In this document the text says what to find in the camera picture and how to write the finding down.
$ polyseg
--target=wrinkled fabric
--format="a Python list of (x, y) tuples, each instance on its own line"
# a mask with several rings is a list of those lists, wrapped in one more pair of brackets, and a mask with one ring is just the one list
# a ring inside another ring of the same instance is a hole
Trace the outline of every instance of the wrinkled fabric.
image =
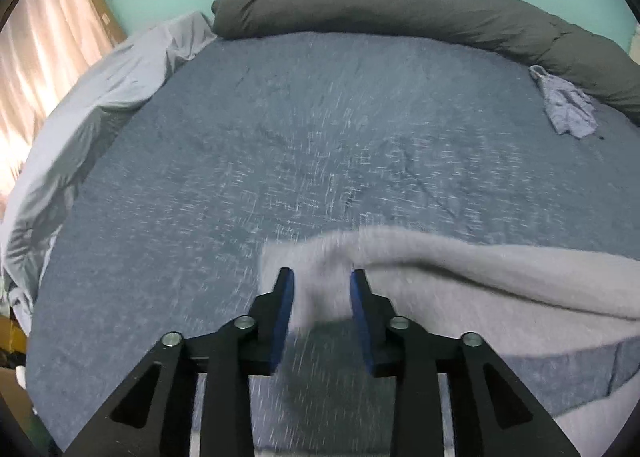
[(200, 13), (132, 36), (86, 72), (45, 121), (0, 228), (2, 302), (27, 334), (51, 249), (85, 177), (132, 114), (213, 39)]
[[(344, 387), (340, 374), (332, 375), (322, 357), (319, 326), (339, 325), (352, 317), (353, 267), (367, 271), (373, 292), (388, 297), (399, 315), (429, 332), (451, 338), (480, 333), (555, 417), (604, 400), (640, 367), (637, 260), (549, 247), (483, 246), (421, 231), (365, 227), (305, 242), (267, 243), (260, 264), (262, 293), (271, 290), (280, 267), (293, 269), (296, 297), (289, 327), (293, 336), (305, 340), (292, 345), (285, 358), (297, 362), (298, 379), (281, 381), (287, 390), (271, 389), (276, 395), (291, 394), (296, 387), (294, 397), (300, 399), (289, 410), (273, 412), (284, 420), (276, 423), (281, 431), (296, 431), (302, 424), (292, 411), (314, 411), (315, 403), (332, 395), (326, 381), (335, 379), (338, 393), (350, 398), (346, 403), (353, 410), (364, 413), (366, 402), (372, 401), (354, 393), (355, 386)], [(360, 357), (359, 347), (337, 334), (334, 359), (348, 368), (350, 360)], [(314, 373), (327, 374), (327, 380), (302, 379)], [(365, 381), (363, 367), (360, 373)], [(444, 388), (441, 392), (448, 395)], [(373, 401), (393, 409), (386, 393), (378, 391)], [(618, 429), (629, 413), (628, 408), (620, 410)], [(316, 419), (316, 429), (308, 435), (320, 440), (336, 430), (354, 431), (348, 421), (343, 422), (346, 427), (335, 426), (331, 415), (329, 411)], [(578, 413), (572, 421), (568, 437), (580, 447), (592, 446), (583, 455), (599, 455)], [(380, 433), (388, 428), (383, 423), (372, 427)], [(451, 445), (450, 421), (446, 428)], [(608, 443), (601, 436), (596, 447)]]
[(545, 98), (545, 112), (558, 134), (566, 132), (582, 139), (598, 127), (593, 117), (593, 105), (581, 88), (553, 76), (540, 65), (533, 65), (529, 73)]
[(423, 36), (542, 65), (640, 124), (640, 65), (615, 42), (521, 0), (215, 0), (223, 38), (290, 32)]
[[(605, 140), (559, 140), (527, 67), (495, 53), (361, 34), (215, 40), (120, 132), (56, 241), (27, 362), (40, 418), (65, 447), (162, 334), (246, 313), (269, 241), (382, 224), (640, 259), (640, 129), (596, 104)], [(586, 379), (555, 381), (571, 375), (561, 364), (587, 361), (597, 378), (603, 399), (580, 409), (609, 404), (610, 341), (548, 355), (558, 373), (540, 379), (539, 357), (513, 356), (541, 398), (559, 384), (548, 405), (564, 419)], [(292, 331), (276, 375), (251, 381), (256, 446), (388, 452), (393, 382), (367, 377), (358, 350), (351, 319)], [(633, 387), (618, 380), (612, 396)], [(586, 444), (606, 447), (623, 410)]]

